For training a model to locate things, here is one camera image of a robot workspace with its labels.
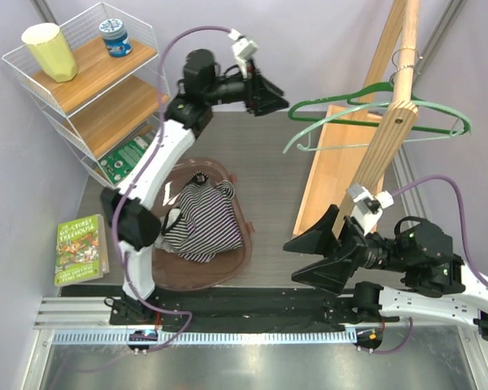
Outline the black white striped top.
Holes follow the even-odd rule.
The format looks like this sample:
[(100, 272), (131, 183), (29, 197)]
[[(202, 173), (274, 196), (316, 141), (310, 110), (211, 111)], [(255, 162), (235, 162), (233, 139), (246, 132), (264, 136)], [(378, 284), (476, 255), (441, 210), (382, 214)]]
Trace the black white striped top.
[(197, 171), (185, 184), (177, 204), (160, 218), (155, 246), (185, 260), (210, 262), (217, 254), (242, 247), (232, 200), (233, 184)]

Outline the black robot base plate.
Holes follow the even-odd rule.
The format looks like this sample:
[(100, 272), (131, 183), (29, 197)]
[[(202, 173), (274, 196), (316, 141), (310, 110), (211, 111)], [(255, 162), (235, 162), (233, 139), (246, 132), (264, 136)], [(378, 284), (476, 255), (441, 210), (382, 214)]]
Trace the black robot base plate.
[(381, 315), (379, 286), (348, 288), (344, 295), (312, 288), (208, 288), (173, 292), (157, 288), (149, 307), (114, 285), (63, 288), (63, 297), (97, 297), (110, 310), (111, 325), (160, 325), (166, 332), (309, 333), (340, 332), (348, 324), (396, 323)]

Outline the bright green clothes hanger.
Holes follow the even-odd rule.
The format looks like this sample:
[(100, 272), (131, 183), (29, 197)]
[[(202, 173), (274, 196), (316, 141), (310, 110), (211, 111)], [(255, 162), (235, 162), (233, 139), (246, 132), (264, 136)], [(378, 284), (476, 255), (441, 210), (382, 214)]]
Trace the bright green clothes hanger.
[[(388, 81), (380, 81), (377, 83), (369, 84), (363, 87), (362, 89), (360, 89), (359, 91), (353, 93), (335, 95), (330, 97), (320, 97), (313, 100), (298, 102), (288, 110), (288, 118), (294, 121), (316, 122), (319, 120), (318, 118), (296, 115), (297, 110), (306, 106), (316, 106), (324, 103), (334, 103), (340, 101), (345, 101), (349, 108), (362, 107), (364, 110), (368, 109), (368, 103), (363, 102), (362, 98), (368, 98), (371, 95), (374, 95), (376, 93), (393, 93), (394, 79), (398, 71), (399, 70), (394, 71)], [(464, 134), (470, 133), (472, 131), (471, 120), (458, 110), (455, 110), (449, 106), (442, 106), (438, 103), (426, 101), (424, 99), (417, 97), (414, 93), (411, 93), (411, 101), (416, 106), (424, 106), (425, 108), (428, 108), (432, 111), (443, 113), (444, 115), (453, 117), (457, 121), (460, 121), (462, 123), (461, 128), (452, 128), (452, 129), (432, 128), (432, 127), (414, 125), (412, 127), (412, 131), (427, 132), (427, 133), (437, 134), (446, 137), (459, 137)]]

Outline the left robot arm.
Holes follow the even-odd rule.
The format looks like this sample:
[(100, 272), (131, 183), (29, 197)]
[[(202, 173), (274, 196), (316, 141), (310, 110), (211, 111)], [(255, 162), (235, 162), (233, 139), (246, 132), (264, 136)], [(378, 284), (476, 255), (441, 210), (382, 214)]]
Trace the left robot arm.
[(180, 157), (211, 121), (213, 106), (241, 102), (249, 113), (262, 116), (289, 105), (283, 91), (263, 78), (255, 65), (256, 51), (252, 44), (233, 47), (235, 73), (221, 72), (210, 50), (190, 52), (178, 93), (160, 113), (159, 130), (149, 149), (118, 188), (101, 192), (124, 272), (120, 303), (140, 324), (150, 323), (157, 313), (149, 297), (155, 290), (152, 258), (162, 224), (151, 208)]

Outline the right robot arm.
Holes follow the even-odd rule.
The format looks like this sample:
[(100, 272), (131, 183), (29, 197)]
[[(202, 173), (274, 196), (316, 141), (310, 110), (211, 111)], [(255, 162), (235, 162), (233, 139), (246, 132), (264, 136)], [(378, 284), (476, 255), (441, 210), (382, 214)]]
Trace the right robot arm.
[[(286, 252), (322, 257), (291, 279), (330, 295), (324, 312), (328, 324), (387, 324), (422, 317), (477, 329), (488, 341), (488, 288), (454, 253), (451, 237), (438, 225), (411, 217), (413, 227), (396, 225), (394, 237), (385, 238), (366, 232), (356, 217), (346, 217), (334, 235), (337, 217), (338, 207), (331, 205), (317, 223), (283, 246)], [(346, 297), (346, 284), (360, 268), (399, 273), (403, 287), (363, 281)]]

